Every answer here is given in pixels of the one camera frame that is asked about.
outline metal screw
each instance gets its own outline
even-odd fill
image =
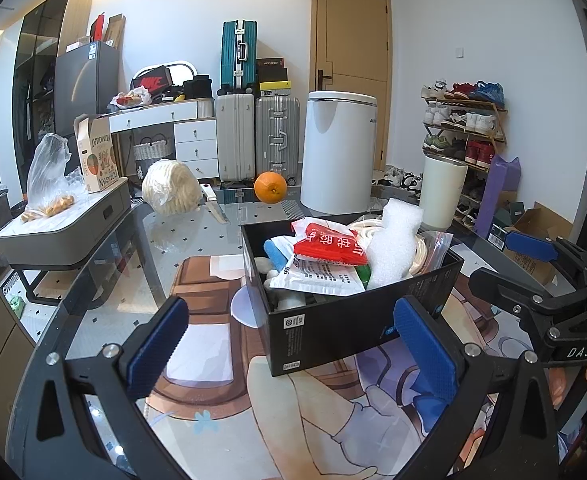
[[[116,357],[118,354],[120,354],[120,346],[113,343],[111,345],[107,345],[102,349],[102,354],[110,359],[112,357]]]
[[[464,352],[469,357],[478,357],[482,353],[482,349],[475,343],[467,343],[464,346]]]
[[[538,356],[535,354],[535,352],[532,352],[531,350],[527,350],[525,352],[525,361],[527,361],[529,364],[537,363]]]
[[[45,357],[45,363],[49,366],[55,365],[60,360],[60,355],[56,352],[51,352],[47,357]]]

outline barcode label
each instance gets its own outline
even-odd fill
[[[294,368],[299,368],[300,367],[300,361],[294,361],[293,363],[288,363],[286,365],[283,365],[283,372],[286,372],[287,370],[293,370]]]
[[[505,243],[498,238],[496,235],[489,235],[489,242],[494,244],[498,249],[502,250],[505,247]]]

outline silver suitcase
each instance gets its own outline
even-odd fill
[[[291,96],[256,101],[256,172],[273,171],[296,184],[300,142],[300,102]]]
[[[229,94],[216,99],[218,167],[223,182],[256,178],[254,96]]]

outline knife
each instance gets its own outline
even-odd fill
[[[209,186],[209,184],[201,184],[200,189],[202,189],[203,194],[205,195],[205,203],[207,209],[211,211],[212,215],[214,215],[216,220],[218,220],[218,222],[221,224],[230,224],[231,222],[229,222],[227,215],[225,215],[225,213],[222,211],[222,208],[218,203],[216,193],[214,192],[212,187]]]

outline white trash can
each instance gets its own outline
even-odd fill
[[[446,231],[451,226],[467,169],[460,160],[425,154],[420,192],[420,207],[425,211],[422,217],[424,227]]]
[[[376,98],[311,92],[302,157],[301,202],[327,214],[366,211],[371,197]]]

